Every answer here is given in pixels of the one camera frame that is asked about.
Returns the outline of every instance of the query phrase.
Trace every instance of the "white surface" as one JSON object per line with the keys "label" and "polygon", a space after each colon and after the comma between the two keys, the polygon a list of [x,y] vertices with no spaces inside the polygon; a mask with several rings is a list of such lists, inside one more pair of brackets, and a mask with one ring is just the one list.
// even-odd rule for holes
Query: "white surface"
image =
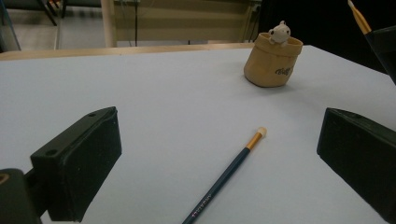
{"label": "white surface", "polygon": [[266,137],[197,223],[385,223],[316,149],[326,107],[396,130],[390,78],[304,46],[288,85],[262,89],[243,76],[249,53],[0,62],[1,168],[27,172],[37,149],[114,105],[123,154],[82,223],[181,223],[264,126]]}

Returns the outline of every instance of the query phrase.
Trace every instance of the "tan pouch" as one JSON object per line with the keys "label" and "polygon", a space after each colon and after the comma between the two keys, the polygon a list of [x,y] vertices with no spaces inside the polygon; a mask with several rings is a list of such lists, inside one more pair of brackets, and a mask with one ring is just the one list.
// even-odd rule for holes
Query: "tan pouch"
{"label": "tan pouch", "polygon": [[288,44],[271,44],[268,33],[260,33],[245,64],[247,80],[260,87],[285,85],[293,72],[303,42],[289,37]]}

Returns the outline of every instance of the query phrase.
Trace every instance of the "white toy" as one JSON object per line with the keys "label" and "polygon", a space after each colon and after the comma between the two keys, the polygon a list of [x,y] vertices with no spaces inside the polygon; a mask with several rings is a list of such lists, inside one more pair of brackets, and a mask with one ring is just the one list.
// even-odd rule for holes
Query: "white toy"
{"label": "white toy", "polygon": [[290,37],[290,28],[286,25],[284,21],[281,21],[280,24],[274,29],[269,31],[270,34],[270,43],[275,44],[279,43],[283,48],[288,44],[288,39]]}

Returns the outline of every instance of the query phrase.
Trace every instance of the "pencil eraser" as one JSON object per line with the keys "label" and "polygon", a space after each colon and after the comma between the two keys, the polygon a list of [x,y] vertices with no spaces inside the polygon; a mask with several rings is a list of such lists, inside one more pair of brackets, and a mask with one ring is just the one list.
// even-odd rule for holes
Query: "pencil eraser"
{"label": "pencil eraser", "polygon": [[260,127],[259,130],[257,130],[258,133],[262,135],[262,137],[265,137],[267,135],[267,130],[263,127]]}
{"label": "pencil eraser", "polygon": [[351,0],[347,0],[347,4],[350,6],[350,7],[354,7],[355,5],[353,5],[353,2],[351,1]]}

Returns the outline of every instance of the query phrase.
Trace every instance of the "gold ferrule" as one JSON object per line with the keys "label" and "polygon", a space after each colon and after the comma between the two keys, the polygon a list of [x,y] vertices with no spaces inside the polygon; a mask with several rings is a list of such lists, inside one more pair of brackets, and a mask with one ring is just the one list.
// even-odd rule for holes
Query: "gold ferrule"
{"label": "gold ferrule", "polygon": [[262,134],[261,133],[256,133],[254,134],[254,136],[251,138],[251,140],[247,143],[247,148],[249,150],[252,150],[254,148],[254,146],[256,145],[256,143],[262,138]]}
{"label": "gold ferrule", "polygon": [[367,22],[366,19],[364,19],[363,15],[361,15],[361,12],[358,11],[355,7],[352,8],[353,12],[353,17],[355,17],[356,23],[359,25],[359,28],[361,28],[361,32],[366,35],[372,31],[369,23]]}

